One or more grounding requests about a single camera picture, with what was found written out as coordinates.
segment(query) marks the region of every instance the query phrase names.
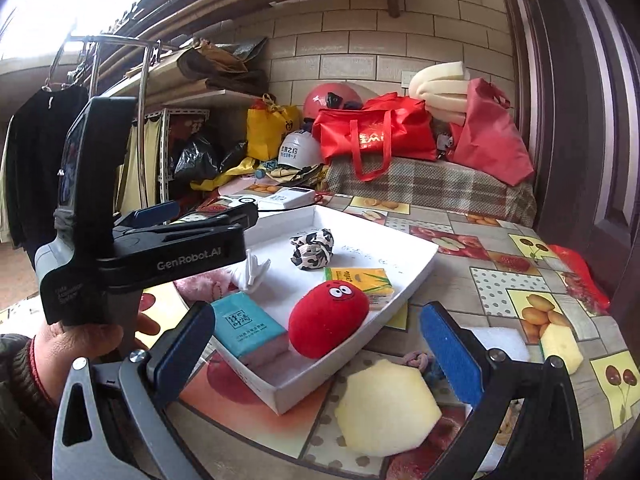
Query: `teal tissue pack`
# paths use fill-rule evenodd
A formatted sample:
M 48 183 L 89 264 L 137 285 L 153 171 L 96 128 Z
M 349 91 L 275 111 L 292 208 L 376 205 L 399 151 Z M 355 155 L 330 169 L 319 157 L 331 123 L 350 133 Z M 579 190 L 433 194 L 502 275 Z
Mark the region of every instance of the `teal tissue pack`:
M 257 368 L 289 349 L 289 334 L 244 292 L 211 303 L 215 338 L 247 368 Z

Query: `digital display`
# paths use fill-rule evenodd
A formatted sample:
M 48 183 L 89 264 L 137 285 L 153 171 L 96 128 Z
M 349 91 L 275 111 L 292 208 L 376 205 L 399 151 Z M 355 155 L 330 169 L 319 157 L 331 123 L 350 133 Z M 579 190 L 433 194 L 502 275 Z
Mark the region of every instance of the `digital display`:
M 86 114 L 72 127 L 66 136 L 65 151 L 62 155 L 62 165 L 58 172 L 60 184 L 58 191 L 58 205 L 72 208 L 76 190 L 76 174 L 80 160 L 80 147 Z

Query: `yellow tissue packet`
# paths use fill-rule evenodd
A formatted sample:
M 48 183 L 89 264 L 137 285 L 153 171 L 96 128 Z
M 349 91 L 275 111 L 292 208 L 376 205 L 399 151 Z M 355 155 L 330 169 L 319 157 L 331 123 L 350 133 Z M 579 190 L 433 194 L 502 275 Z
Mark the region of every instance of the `yellow tissue packet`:
M 353 267 L 325 267 L 326 280 L 343 280 L 357 286 L 369 297 L 369 309 L 381 310 L 391 300 L 394 288 L 385 269 L 355 269 Z

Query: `screw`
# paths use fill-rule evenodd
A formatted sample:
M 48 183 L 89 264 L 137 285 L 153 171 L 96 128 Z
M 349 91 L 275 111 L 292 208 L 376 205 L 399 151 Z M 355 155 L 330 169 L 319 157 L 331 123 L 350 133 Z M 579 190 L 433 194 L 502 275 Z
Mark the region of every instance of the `screw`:
M 559 358 L 557 355 L 552 355 L 549 358 L 549 364 L 551 364 L 553 368 L 562 368 L 564 366 L 564 361 L 562 361 L 562 358 Z
M 504 353 L 504 350 L 500 350 L 499 348 L 491 348 L 489 350 L 489 359 L 491 361 L 495 361 L 496 363 L 501 363 L 507 358 L 507 354 Z
M 74 370 L 82 370 L 86 366 L 86 357 L 79 357 L 72 366 Z
M 129 361 L 132 363 L 139 363 L 146 358 L 146 351 L 143 349 L 134 350 L 129 354 Z

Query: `white helmet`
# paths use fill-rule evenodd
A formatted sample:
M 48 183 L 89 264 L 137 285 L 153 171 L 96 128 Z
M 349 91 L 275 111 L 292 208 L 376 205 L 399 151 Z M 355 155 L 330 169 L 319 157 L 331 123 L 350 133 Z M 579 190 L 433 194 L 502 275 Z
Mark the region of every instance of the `white helmet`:
M 280 147 L 278 164 L 302 170 L 307 166 L 315 166 L 323 162 L 320 143 L 311 136 L 311 133 L 304 130 L 291 132 L 285 137 Z

